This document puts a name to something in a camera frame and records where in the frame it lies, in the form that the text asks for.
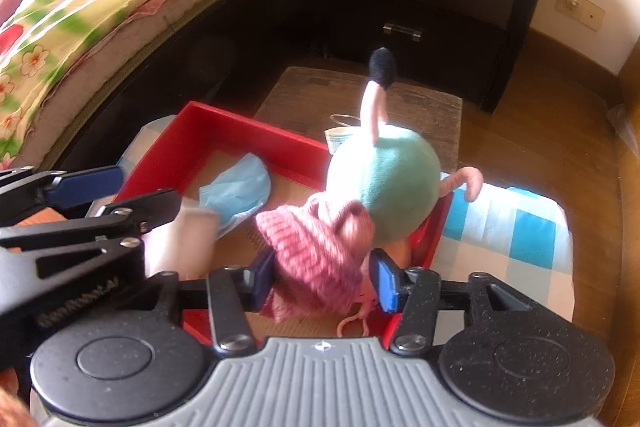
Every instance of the green plush body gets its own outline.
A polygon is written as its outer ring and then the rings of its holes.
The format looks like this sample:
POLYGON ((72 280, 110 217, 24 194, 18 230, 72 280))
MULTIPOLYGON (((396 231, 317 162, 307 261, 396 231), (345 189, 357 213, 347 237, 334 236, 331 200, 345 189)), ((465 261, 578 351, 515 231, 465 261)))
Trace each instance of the green plush body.
POLYGON ((329 165, 326 190, 339 200, 361 201, 376 224, 374 247, 404 239, 438 201, 440 162, 419 134, 380 126, 374 146, 364 133, 340 145, 329 165))

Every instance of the pink knitted fabric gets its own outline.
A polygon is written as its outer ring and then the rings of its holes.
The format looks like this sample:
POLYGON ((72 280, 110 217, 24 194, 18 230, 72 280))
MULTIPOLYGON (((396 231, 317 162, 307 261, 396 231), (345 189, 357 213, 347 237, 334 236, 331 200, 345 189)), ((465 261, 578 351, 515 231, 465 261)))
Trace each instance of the pink knitted fabric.
POLYGON ((276 283, 262 315, 280 322, 349 311, 375 232, 359 201, 336 204, 319 192, 305 206, 284 204, 255 220, 276 254, 276 283))

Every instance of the black circular joint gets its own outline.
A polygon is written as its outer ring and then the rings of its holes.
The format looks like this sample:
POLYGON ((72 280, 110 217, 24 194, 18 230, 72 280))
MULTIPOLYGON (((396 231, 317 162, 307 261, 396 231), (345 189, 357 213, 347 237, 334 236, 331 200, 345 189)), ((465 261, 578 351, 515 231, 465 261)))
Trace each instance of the black circular joint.
POLYGON ((529 312, 500 312, 460 331, 438 367, 460 400, 523 425, 561 425, 597 412, 614 376, 604 344, 552 314, 529 312))
POLYGON ((131 423, 180 405, 208 366, 204 348, 160 314, 120 311, 46 340, 31 379, 53 412, 78 423, 131 423))

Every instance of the bolt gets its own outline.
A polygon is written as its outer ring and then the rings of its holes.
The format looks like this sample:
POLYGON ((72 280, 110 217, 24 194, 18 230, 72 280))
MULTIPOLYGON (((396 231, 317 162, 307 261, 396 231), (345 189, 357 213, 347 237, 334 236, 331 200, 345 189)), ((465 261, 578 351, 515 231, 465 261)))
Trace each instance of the bolt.
POLYGON ((242 351, 251 346, 253 341, 249 335, 238 333, 222 339, 222 341, 220 341, 220 347, 225 351, 242 351))
POLYGON ((136 248, 140 246, 140 240, 137 237, 125 237, 120 245, 125 248, 136 248))
POLYGON ((118 214, 119 216, 130 216, 132 212, 133 210, 131 210, 130 208, 121 206, 119 208, 116 208, 112 213, 118 214))
POLYGON ((407 351, 413 353, 420 351, 423 347, 426 347, 427 339, 422 335, 402 335, 396 338, 396 346, 401 351, 407 351))

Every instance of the baseboard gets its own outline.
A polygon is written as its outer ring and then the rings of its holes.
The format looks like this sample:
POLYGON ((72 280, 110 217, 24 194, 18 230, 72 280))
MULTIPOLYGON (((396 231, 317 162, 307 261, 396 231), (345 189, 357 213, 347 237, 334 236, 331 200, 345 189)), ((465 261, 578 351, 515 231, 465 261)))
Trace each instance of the baseboard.
POLYGON ((530 28, 523 53, 536 55, 567 78, 594 92, 607 107, 623 102, 620 81, 615 74, 548 35, 530 28))

